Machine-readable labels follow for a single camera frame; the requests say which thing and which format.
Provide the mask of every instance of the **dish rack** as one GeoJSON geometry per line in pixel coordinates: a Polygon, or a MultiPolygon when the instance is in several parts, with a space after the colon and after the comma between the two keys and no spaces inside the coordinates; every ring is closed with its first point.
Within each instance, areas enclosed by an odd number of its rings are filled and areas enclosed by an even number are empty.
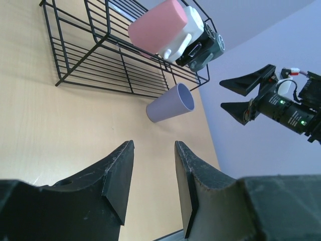
{"type": "MultiPolygon", "coordinates": [[[[40,3],[59,77],[56,86],[68,83],[157,98],[178,79],[189,82],[190,90],[210,81],[208,66],[202,76],[131,44],[128,26],[148,11],[136,0],[84,0],[82,15],[72,7],[79,0],[68,1],[69,11],[60,9],[56,2],[40,3]]],[[[212,19],[199,4],[190,2],[216,32],[212,19]]]]}

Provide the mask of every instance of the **wall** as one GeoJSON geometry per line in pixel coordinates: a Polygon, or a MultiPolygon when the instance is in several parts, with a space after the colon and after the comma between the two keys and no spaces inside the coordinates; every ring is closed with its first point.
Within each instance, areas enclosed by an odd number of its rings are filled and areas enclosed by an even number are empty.
{"type": "MultiPolygon", "coordinates": [[[[219,164],[226,174],[238,178],[321,173],[321,146],[318,143],[309,143],[307,137],[299,136],[263,115],[242,126],[221,109],[220,103],[248,101],[257,91],[242,97],[219,86],[220,80],[254,72],[266,64],[276,65],[279,70],[298,67],[321,73],[319,9],[321,0],[211,63],[212,80],[201,88],[201,95],[219,164]]],[[[306,79],[296,80],[301,90],[306,79]]]]}
{"type": "MultiPolygon", "coordinates": [[[[164,0],[138,1],[151,9],[164,0]]],[[[217,30],[224,38],[227,50],[231,50],[314,0],[196,1],[213,19],[217,30]]],[[[186,2],[195,7],[192,0],[186,2]]]]}

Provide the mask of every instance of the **black plastic part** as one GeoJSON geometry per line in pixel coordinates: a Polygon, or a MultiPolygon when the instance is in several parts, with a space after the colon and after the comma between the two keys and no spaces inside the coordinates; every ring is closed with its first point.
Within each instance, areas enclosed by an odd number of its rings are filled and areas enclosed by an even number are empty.
{"type": "Polygon", "coordinates": [[[274,76],[275,66],[268,64],[252,74],[234,79],[226,79],[220,85],[242,96],[247,96],[257,85],[268,81],[274,76]]]}
{"type": "MultiPolygon", "coordinates": [[[[185,0],[179,1],[188,5],[185,0]]],[[[189,2],[207,17],[206,22],[216,32],[212,19],[199,4],[195,0],[189,2]]],[[[60,9],[55,0],[40,3],[59,77],[56,86],[68,83],[157,98],[169,90],[165,73],[173,77],[174,84],[177,77],[189,81],[191,90],[210,81],[208,66],[206,74],[199,75],[131,44],[127,27],[148,11],[136,0],[84,0],[84,3],[87,21],[60,9]],[[115,9],[122,11],[125,17],[115,9]],[[74,30],[84,36],[90,34],[93,46],[88,48],[66,41],[74,30]],[[151,57],[144,58],[142,52],[151,57]]]]}
{"type": "Polygon", "coordinates": [[[266,94],[258,106],[260,113],[298,134],[306,132],[315,116],[314,111],[273,92],[266,94]]]}
{"type": "Polygon", "coordinates": [[[321,110],[311,120],[310,125],[307,127],[306,136],[310,136],[308,141],[318,141],[321,144],[321,110]]]}
{"type": "Polygon", "coordinates": [[[299,93],[301,103],[313,109],[321,108],[321,76],[308,72],[308,81],[299,93]]]}
{"type": "Polygon", "coordinates": [[[0,240],[118,240],[133,160],[130,141],[53,186],[0,181],[0,240]]]}
{"type": "Polygon", "coordinates": [[[321,240],[321,175],[234,180],[198,158],[183,142],[175,147],[183,227],[189,228],[189,241],[321,240]],[[191,193],[198,208],[187,225],[184,219],[191,210],[184,203],[191,193]]]}
{"type": "Polygon", "coordinates": [[[210,61],[224,54],[225,44],[222,36],[213,32],[212,35],[215,37],[213,43],[205,44],[205,48],[201,48],[188,63],[188,67],[193,72],[202,70],[210,61]]]}
{"type": "Polygon", "coordinates": [[[249,119],[250,102],[229,102],[221,103],[223,108],[228,114],[230,114],[237,122],[242,125],[246,125],[249,119]]]}
{"type": "Polygon", "coordinates": [[[283,69],[281,70],[281,77],[282,77],[283,79],[286,79],[286,78],[289,77],[290,73],[291,73],[291,70],[290,70],[290,69],[283,68],[283,69]]]}
{"type": "Polygon", "coordinates": [[[203,44],[201,42],[196,42],[188,46],[183,53],[183,55],[176,60],[176,63],[179,66],[185,66],[187,65],[194,57],[195,55],[202,49],[203,44]]]}

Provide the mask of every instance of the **pink cup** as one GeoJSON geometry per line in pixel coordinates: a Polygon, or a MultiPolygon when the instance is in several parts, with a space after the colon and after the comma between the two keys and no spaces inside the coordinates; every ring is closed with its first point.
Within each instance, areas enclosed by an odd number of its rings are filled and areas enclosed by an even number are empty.
{"type": "Polygon", "coordinates": [[[156,54],[180,33],[188,22],[177,0],[166,0],[149,10],[128,27],[133,45],[156,54]]]}

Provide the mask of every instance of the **black wire rack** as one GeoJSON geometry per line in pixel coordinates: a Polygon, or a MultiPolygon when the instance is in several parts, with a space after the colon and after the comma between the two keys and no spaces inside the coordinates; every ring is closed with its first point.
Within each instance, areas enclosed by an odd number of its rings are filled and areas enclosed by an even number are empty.
{"type": "MultiPolygon", "coordinates": [[[[195,0],[191,2],[216,32],[212,19],[195,0]]],[[[40,3],[59,77],[56,86],[68,83],[156,98],[169,90],[169,80],[174,84],[177,78],[186,80],[191,90],[210,81],[208,66],[202,76],[131,44],[128,26],[148,11],[136,0],[84,0],[84,5],[86,17],[72,12],[72,2],[70,12],[57,7],[56,0],[40,3]]]]}

